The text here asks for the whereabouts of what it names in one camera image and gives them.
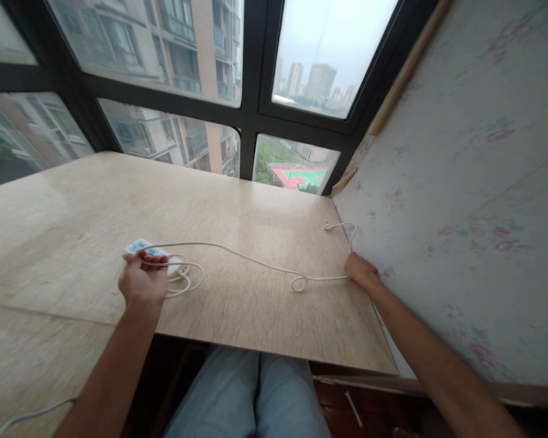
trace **wood grain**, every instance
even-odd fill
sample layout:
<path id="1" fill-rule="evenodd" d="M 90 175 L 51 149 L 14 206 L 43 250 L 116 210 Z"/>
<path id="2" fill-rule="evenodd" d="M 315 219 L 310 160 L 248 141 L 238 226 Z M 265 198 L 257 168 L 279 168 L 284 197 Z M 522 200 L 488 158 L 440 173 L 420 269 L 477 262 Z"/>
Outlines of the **wood grain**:
<path id="1" fill-rule="evenodd" d="M 434 33 L 436 32 L 438 25 L 443 20 L 444 14 L 451 4 L 451 1 L 452 0 L 440 0 L 437 4 L 437 7 L 432 12 L 432 15 L 424 26 L 424 29 L 420 33 L 420 36 L 416 40 L 414 47 L 412 47 L 412 50 L 410 51 L 410 54 L 408 55 L 404 66 L 396 77 L 394 84 L 392 84 L 392 88 L 390 88 L 390 91 L 385 97 L 382 106 L 380 107 L 378 113 L 371 122 L 371 135 L 378 135 L 384 127 L 385 121 L 388 119 L 388 116 L 392 112 L 392 109 L 394 108 L 400 97 L 402 88 L 404 87 L 404 85 L 406 85 L 407 80 L 410 78 L 412 72 L 416 68 L 418 61 L 420 60 L 420 56 L 430 42 L 432 35 L 434 35 Z"/>
<path id="2" fill-rule="evenodd" d="M 0 186 L 0 304 L 115 324 L 122 249 L 216 242 L 312 276 L 343 275 L 332 200 L 99 153 Z M 165 302 L 157 331 L 366 370 L 397 369 L 369 298 L 347 280 L 293 278 L 218 248 L 179 247 L 205 283 Z"/>
<path id="3" fill-rule="evenodd" d="M 19 415 L 76 397 L 112 326 L 0 308 L 0 427 Z M 8 437 L 46 437 L 71 405 L 11 426 Z"/>

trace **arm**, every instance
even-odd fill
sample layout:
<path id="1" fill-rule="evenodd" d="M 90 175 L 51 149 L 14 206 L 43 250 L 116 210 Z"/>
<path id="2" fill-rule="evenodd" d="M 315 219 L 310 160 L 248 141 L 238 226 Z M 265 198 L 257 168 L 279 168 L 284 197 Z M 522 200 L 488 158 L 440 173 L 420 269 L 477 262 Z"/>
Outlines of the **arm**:
<path id="1" fill-rule="evenodd" d="M 352 252 L 345 271 L 369 295 L 402 356 L 456 436 L 520 437 L 525 434 L 471 368 Z"/>
<path id="2" fill-rule="evenodd" d="M 153 263 L 167 262 L 166 257 L 141 256 Z M 108 438 L 122 432 L 167 288 L 165 266 L 142 265 L 131 254 L 124 259 L 118 287 L 126 309 L 55 438 Z"/>

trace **power cord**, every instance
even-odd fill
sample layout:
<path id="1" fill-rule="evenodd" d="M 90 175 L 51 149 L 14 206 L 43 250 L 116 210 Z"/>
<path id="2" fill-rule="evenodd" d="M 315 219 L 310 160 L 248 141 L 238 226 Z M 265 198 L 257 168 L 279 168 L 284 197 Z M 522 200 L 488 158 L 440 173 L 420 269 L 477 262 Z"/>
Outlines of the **power cord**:
<path id="1" fill-rule="evenodd" d="M 342 226 L 342 225 L 353 225 L 353 231 L 351 232 L 351 235 L 349 236 L 349 240 L 348 240 L 349 241 L 349 252 L 351 253 L 351 241 L 353 240 L 353 236 L 355 235 L 355 232 L 357 231 L 357 224 L 356 223 L 341 222 L 341 223 L 338 223 L 338 224 L 335 224 L 335 225 L 331 225 L 327 222 L 324 226 L 324 229 L 326 231 L 330 231 L 330 230 L 332 230 L 332 229 L 334 229 L 338 226 Z M 310 276 L 305 275 L 303 273 L 300 273 L 298 271 L 293 271 L 291 269 L 285 269 L 285 268 L 278 268 L 277 266 L 269 265 L 268 263 L 262 263 L 259 260 L 251 258 L 249 255 L 241 254 L 237 251 L 233 251 L 230 248 L 226 248 L 223 245 L 218 245 L 217 243 L 210 243 L 210 242 L 178 242 L 178 243 L 163 243 L 162 245 L 150 245 L 150 246 L 146 246 L 145 248 L 140 249 L 136 253 L 136 255 L 138 256 L 140 252 L 146 251 L 147 249 L 150 249 L 150 248 L 164 248 L 166 246 L 184 246 L 184 245 L 215 246 L 217 248 L 221 248 L 221 249 L 224 249 L 224 250 L 226 250 L 226 251 L 228 251 L 232 254 L 235 254 L 238 257 L 242 257 L 243 259 L 246 259 L 246 260 L 249 260 L 251 262 L 257 263 L 258 265 L 262 265 L 266 268 L 274 269 L 275 271 L 280 271 L 280 272 L 284 272 L 284 273 L 295 274 L 297 277 L 294 278 L 294 280 L 291 283 L 291 286 L 292 286 L 292 289 L 294 290 L 294 292 L 302 292 L 303 290 L 305 290 L 306 287 L 309 285 L 309 280 L 310 281 L 327 281 L 327 280 L 344 280 L 344 279 L 348 278 L 347 276 L 310 277 Z M 201 283 L 203 283 L 203 281 L 205 280 L 205 271 L 203 270 L 203 267 L 201 265 L 199 265 L 198 263 L 189 262 L 188 259 L 183 254 L 169 254 L 168 257 L 169 258 L 178 257 L 182 261 L 181 262 L 173 262 L 173 263 L 150 263 L 150 262 L 146 262 L 144 260 L 142 261 L 145 265 L 150 265 L 150 266 L 172 266 L 172 265 L 184 265 L 185 266 L 185 268 L 182 269 L 181 271 L 177 271 L 178 272 L 177 277 L 169 280 L 169 282 L 175 282 L 175 281 L 178 281 L 180 279 L 184 279 L 184 280 L 187 281 L 187 286 L 182 290 L 167 289 L 168 292 L 171 292 L 171 294 L 168 294 L 166 296 L 167 298 L 173 298 L 175 296 L 179 296 L 181 294 L 184 294 L 187 291 L 194 290 L 194 289 L 198 288 L 201 285 Z M 199 282 L 194 286 L 191 286 L 191 279 L 187 276 L 191 266 L 195 266 L 195 267 L 199 268 L 199 270 L 201 271 L 201 280 L 199 280 Z M 302 285 L 302 287 L 296 286 L 296 282 L 298 282 L 299 280 L 304 281 L 304 284 Z M 30 419 L 33 419 L 33 418 L 36 418 L 36 417 L 40 417 L 41 415 L 45 415 L 45 414 L 48 414 L 51 411 L 54 411 L 55 409 L 63 406 L 66 403 L 75 403 L 75 401 L 76 401 L 76 399 L 74 399 L 74 398 L 68 398 L 67 400 L 63 400 L 63 401 L 57 403 L 56 405 L 50 406 L 46 409 L 43 409 L 42 411 L 38 411 L 38 412 L 35 412 L 33 414 L 21 415 L 20 417 L 13 418 L 9 422 L 7 422 L 4 426 L 2 426 L 0 428 L 0 437 L 4 434 L 4 431 L 7 428 L 9 428 L 10 426 L 12 426 L 15 423 L 25 421 L 25 420 L 30 420 Z"/>
<path id="2" fill-rule="evenodd" d="M 354 226 L 353 231 L 351 232 L 351 235 L 349 236 L 349 240 L 348 240 L 349 241 L 349 252 L 351 253 L 351 241 L 353 240 L 353 236 L 355 235 L 355 232 L 357 231 L 357 224 L 355 224 L 353 222 L 341 222 L 339 224 L 331 225 L 327 222 L 324 226 L 324 229 L 326 231 L 330 231 L 330 230 L 332 230 L 332 229 L 334 229 L 338 226 L 341 226 L 341 225 L 353 225 Z M 288 274 L 294 274 L 297 277 L 294 278 L 292 280 L 292 283 L 290 284 L 292 286 L 292 289 L 294 290 L 294 292 L 304 291 L 307 288 L 307 286 L 309 285 L 309 280 L 310 281 L 327 281 L 327 280 L 344 280 L 344 279 L 347 278 L 347 276 L 310 277 L 310 276 L 305 275 L 303 273 L 300 273 L 298 271 L 293 271 L 291 269 L 285 269 L 285 268 L 279 268 L 277 266 L 269 265 L 268 263 L 260 262 L 259 260 L 253 259 L 249 255 L 241 254 L 237 251 L 233 251 L 233 249 L 227 248 L 226 246 L 219 245 L 217 243 L 211 243 L 211 242 L 178 242 L 178 243 L 162 243 L 160 245 L 150 245 L 150 246 L 145 246 L 144 248 L 138 250 L 136 252 L 136 255 L 138 256 L 140 252 L 145 252 L 145 251 L 147 251 L 148 249 L 151 249 L 151 248 L 165 248 L 167 246 L 184 246 L 184 245 L 215 246 L 217 248 L 224 249 L 224 250 L 226 250 L 226 251 L 228 251 L 232 254 L 235 254 L 238 257 L 242 257 L 243 259 L 246 259 L 246 260 L 249 260 L 251 262 L 257 263 L 258 265 L 264 266 L 266 268 L 274 269 L 275 271 L 280 271 L 280 272 L 284 272 L 284 273 L 288 273 Z M 185 286 L 184 289 L 181 289 L 181 290 L 168 288 L 167 291 L 170 292 L 170 293 L 168 293 L 166 295 L 166 298 L 174 298 L 176 296 L 184 294 L 185 292 L 195 290 L 205 280 L 205 270 L 203 269 L 203 267 L 201 265 L 199 265 L 198 263 L 190 262 L 183 254 L 169 254 L 168 258 L 170 259 L 171 257 L 178 257 L 182 261 L 168 262 L 168 263 L 151 263 L 151 262 L 146 262 L 144 260 L 142 261 L 145 265 L 150 265 L 150 266 L 173 266 L 173 265 L 179 265 L 179 266 L 184 265 L 185 266 L 185 268 L 177 271 L 177 276 L 170 279 L 169 283 L 170 282 L 176 282 L 176 281 L 179 281 L 179 280 L 183 279 L 183 280 L 187 281 L 187 285 Z M 191 279 L 187 275 L 189 273 L 189 270 L 191 269 L 191 266 L 195 266 L 196 268 L 198 268 L 201 271 L 201 279 L 194 286 L 191 286 Z M 297 285 L 297 282 L 299 282 L 301 280 L 304 282 L 302 284 L 302 286 Z"/>
<path id="3" fill-rule="evenodd" d="M 38 411 L 38 412 L 35 412 L 33 414 L 21 415 L 20 417 L 13 418 L 9 422 L 7 422 L 4 426 L 2 426 L 0 428 L 0 437 L 4 434 L 6 429 L 8 429 L 10 426 L 12 426 L 15 423 L 19 423 L 21 421 L 26 421 L 26 420 L 30 420 L 30 419 L 33 419 L 33 418 L 40 417 L 41 415 L 48 414 L 49 412 L 54 411 L 57 408 L 60 408 L 61 406 L 65 405 L 66 403 L 75 403 L 75 401 L 76 400 L 74 398 L 68 398 L 67 400 L 63 400 L 63 401 L 58 402 L 58 403 L 56 403 L 56 404 L 54 404 L 54 405 L 52 405 L 52 406 L 50 406 L 46 409 L 43 409 L 42 411 Z"/>

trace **jeans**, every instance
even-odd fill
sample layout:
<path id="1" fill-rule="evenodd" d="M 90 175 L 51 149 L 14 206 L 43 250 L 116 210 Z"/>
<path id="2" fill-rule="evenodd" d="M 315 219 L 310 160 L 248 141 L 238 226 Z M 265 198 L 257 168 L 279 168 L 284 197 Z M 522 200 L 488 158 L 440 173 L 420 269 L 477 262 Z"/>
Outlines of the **jeans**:
<path id="1" fill-rule="evenodd" d="M 307 361 L 218 346 L 164 438 L 331 437 Z"/>

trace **overcast sky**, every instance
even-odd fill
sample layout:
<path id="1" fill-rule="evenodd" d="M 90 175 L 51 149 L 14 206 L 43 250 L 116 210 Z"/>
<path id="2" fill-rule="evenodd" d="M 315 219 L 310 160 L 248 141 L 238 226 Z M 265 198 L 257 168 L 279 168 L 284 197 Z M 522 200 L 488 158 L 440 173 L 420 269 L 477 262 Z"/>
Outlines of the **overcast sky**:
<path id="1" fill-rule="evenodd" d="M 333 89 L 345 93 L 361 84 L 397 0 L 286 0 L 278 46 L 282 77 L 290 65 L 304 66 L 306 85 L 311 65 L 327 63 L 337 69 Z"/>

